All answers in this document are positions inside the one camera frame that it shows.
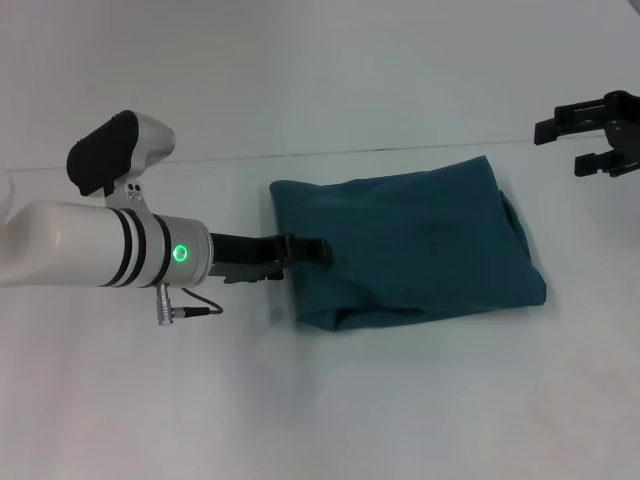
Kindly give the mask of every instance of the green led light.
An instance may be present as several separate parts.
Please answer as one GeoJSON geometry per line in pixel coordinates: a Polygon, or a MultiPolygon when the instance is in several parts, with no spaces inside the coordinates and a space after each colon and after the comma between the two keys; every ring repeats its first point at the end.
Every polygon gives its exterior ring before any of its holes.
{"type": "Polygon", "coordinates": [[[189,250],[184,245],[176,245],[176,248],[173,249],[173,258],[176,262],[182,263],[189,256],[189,250]]]}

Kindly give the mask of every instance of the white surface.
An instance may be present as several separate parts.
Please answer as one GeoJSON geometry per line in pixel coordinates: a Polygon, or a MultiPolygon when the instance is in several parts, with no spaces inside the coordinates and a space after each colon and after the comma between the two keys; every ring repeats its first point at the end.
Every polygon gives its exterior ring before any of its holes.
{"type": "MultiPolygon", "coordinates": [[[[282,283],[210,279],[198,291],[225,314],[170,328],[155,325],[149,290],[2,290],[3,478],[638,478],[640,174],[572,174],[573,156],[604,148],[589,139],[154,167],[143,181],[158,213],[265,235],[273,180],[338,182],[487,154],[549,300],[330,334],[294,323],[282,283]]],[[[62,170],[15,180],[16,208],[78,199],[62,170]]]]}
{"type": "Polygon", "coordinates": [[[626,0],[3,0],[12,168],[133,109],[172,160],[532,138],[553,108],[640,92],[626,0]]]}
{"type": "Polygon", "coordinates": [[[0,230],[0,286],[104,285],[118,271],[124,248],[122,225],[112,211],[34,202],[0,230]]]}

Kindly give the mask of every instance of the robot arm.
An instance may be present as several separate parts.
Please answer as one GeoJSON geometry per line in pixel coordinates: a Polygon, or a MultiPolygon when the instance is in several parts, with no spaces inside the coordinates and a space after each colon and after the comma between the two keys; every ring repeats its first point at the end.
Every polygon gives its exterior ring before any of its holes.
{"type": "Polygon", "coordinates": [[[225,283],[282,280],[293,263],[331,261],[322,239],[222,235],[152,213],[137,177],[174,145],[170,128],[130,111],[78,142],[69,178],[83,196],[104,194],[106,207],[38,202],[18,212],[0,230],[0,286],[154,287],[166,324],[180,310],[171,308],[168,286],[193,287],[210,275],[225,283]]]}

